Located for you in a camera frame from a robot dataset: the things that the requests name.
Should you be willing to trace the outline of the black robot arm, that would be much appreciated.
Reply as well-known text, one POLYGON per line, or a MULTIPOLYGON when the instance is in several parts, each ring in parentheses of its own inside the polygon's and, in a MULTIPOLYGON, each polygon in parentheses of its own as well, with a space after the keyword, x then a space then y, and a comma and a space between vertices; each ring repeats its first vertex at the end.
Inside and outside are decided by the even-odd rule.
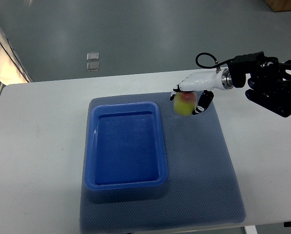
POLYGON ((210 53, 196 56, 197 66, 206 69, 228 66, 221 84, 224 88, 242 88, 248 100, 282 116, 291 115, 291 60, 280 63, 276 57, 267 57, 263 52, 239 55, 219 63, 210 53))

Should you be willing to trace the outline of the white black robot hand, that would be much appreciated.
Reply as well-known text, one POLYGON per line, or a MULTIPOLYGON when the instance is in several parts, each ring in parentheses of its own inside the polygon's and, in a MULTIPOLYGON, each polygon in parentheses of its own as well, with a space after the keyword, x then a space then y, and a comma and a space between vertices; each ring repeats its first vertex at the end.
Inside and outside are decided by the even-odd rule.
POLYGON ((174 97, 178 92, 195 92, 197 95, 197 107, 191 115, 201 114, 210 106, 214 94, 213 89, 225 90, 226 84, 222 81, 222 72, 202 71, 195 72, 173 88, 170 100, 174 101, 174 97))

